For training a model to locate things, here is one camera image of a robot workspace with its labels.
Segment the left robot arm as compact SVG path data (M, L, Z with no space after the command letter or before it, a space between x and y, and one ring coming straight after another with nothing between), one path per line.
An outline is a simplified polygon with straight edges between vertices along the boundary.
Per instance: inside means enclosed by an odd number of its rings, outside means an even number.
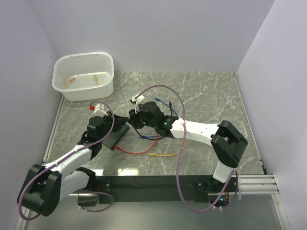
M83 190L87 193L98 189L94 171L82 167L101 150L102 141L110 134L124 133L128 128L127 117L107 112L104 116L89 119L87 130L77 145L68 153L46 165L33 165L25 178L17 198L19 215L26 217L22 208L27 208L38 216L49 216L59 201L71 193Z

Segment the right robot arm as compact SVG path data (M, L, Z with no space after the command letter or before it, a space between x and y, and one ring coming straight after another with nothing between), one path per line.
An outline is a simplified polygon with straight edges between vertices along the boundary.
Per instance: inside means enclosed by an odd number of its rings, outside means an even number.
M212 146L218 158L211 179L211 186L216 191L227 187L228 177L238 167L248 146L247 139L229 121L223 120L219 124L184 121L177 116L165 115L155 102L131 109L129 116L128 122L136 130L146 126L164 138L185 138Z

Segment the white plastic tub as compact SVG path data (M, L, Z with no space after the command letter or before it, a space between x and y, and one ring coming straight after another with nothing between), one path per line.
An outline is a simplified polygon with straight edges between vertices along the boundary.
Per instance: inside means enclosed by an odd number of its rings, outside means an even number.
M109 97L114 90L114 62L106 52L89 52L59 58L52 87L71 102Z

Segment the aluminium rail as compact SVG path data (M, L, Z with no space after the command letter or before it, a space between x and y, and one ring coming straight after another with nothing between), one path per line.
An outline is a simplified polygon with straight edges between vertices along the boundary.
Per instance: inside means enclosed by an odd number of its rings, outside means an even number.
M179 177L182 192L198 192L216 194L220 192L224 183L211 175L181 175ZM277 194L279 192L275 179L271 175L242 175L232 176L226 183L232 193L238 190L244 194ZM177 190L175 176L89 176L81 171L70 174L65 179L58 176L51 179L41 179L34 183L30 191L41 191L46 195L60 195L66 197L75 191L85 189L87 192L100 190L115 193L123 190L148 190L157 194L164 190Z

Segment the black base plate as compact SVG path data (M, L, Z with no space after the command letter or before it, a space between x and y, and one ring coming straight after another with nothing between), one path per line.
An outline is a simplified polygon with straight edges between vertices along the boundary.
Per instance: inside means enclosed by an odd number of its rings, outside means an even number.
M181 175L181 192L186 201L208 203L217 196L224 183L212 175ZM75 193L92 194L105 192L113 196L114 202L157 202L180 201L177 181L174 175L158 176L97 176L93 188L79 189Z

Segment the black network switch box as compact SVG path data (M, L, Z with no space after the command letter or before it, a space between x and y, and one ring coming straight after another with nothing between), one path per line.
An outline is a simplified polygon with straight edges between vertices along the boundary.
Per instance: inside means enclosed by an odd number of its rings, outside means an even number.
M129 130L128 125L124 125L120 131L111 132L103 141L102 144L110 150L114 150L115 146Z

